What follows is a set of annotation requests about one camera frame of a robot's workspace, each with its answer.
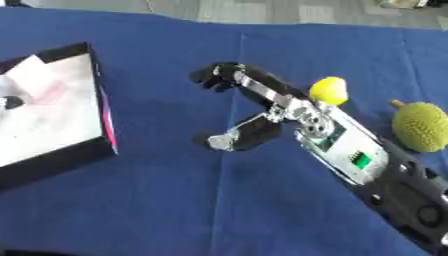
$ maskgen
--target blue fabric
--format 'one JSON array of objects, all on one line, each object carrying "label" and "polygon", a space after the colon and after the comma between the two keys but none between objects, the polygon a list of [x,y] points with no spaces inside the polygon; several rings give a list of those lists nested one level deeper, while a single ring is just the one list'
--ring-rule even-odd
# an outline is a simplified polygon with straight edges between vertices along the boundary
[{"label": "blue fabric", "polygon": [[[197,24],[153,15],[0,10],[0,58],[80,41],[104,71],[120,156],[0,195],[0,248],[78,255],[426,255],[302,150],[291,129],[224,154],[191,143],[260,111],[188,73],[256,64],[299,88],[347,79],[343,106],[391,138],[387,101],[448,109],[448,34],[334,25]],[[448,154],[421,154],[448,175]]]}]

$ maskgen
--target green spiky fruit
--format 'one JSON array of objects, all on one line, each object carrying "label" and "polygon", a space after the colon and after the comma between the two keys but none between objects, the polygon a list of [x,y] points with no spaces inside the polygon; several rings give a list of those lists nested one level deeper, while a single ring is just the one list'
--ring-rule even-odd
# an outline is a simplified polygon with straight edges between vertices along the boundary
[{"label": "green spiky fruit", "polygon": [[418,152],[435,152],[448,143],[448,116],[437,106],[415,102],[391,102],[398,108],[392,122],[395,136],[410,149]]}]

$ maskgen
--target black box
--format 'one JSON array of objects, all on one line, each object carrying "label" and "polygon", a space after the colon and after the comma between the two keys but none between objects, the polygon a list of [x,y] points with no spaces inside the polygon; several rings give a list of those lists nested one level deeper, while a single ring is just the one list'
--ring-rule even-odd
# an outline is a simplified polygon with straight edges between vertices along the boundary
[{"label": "black box", "polygon": [[0,190],[117,154],[100,66],[91,46],[81,43],[31,56],[51,69],[63,89],[58,89],[60,92],[49,102],[36,103],[28,91],[15,86],[19,84],[16,80],[8,78],[11,70],[18,70],[18,64],[31,57],[0,63],[0,75],[14,85],[0,97],[8,96],[5,91],[16,90],[25,102],[0,114],[0,152],[7,152],[0,153]]}]

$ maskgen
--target gray floor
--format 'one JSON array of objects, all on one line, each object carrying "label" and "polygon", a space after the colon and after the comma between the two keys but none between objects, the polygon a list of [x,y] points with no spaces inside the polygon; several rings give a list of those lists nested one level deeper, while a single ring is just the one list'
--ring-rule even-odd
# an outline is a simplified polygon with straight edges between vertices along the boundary
[{"label": "gray floor", "polygon": [[384,9],[378,0],[23,0],[36,7],[155,12],[228,23],[338,23],[448,29],[448,6]]}]

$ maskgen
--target robotic arm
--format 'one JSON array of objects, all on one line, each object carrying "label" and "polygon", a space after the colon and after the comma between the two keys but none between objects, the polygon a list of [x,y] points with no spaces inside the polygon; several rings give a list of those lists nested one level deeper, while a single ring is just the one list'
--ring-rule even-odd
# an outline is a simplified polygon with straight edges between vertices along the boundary
[{"label": "robotic arm", "polygon": [[214,63],[191,74],[205,88],[238,88],[265,108],[224,134],[207,136],[213,150],[241,151],[294,123],[302,147],[348,189],[425,251],[448,255],[448,182],[338,107],[313,102],[275,75],[251,65]]}]

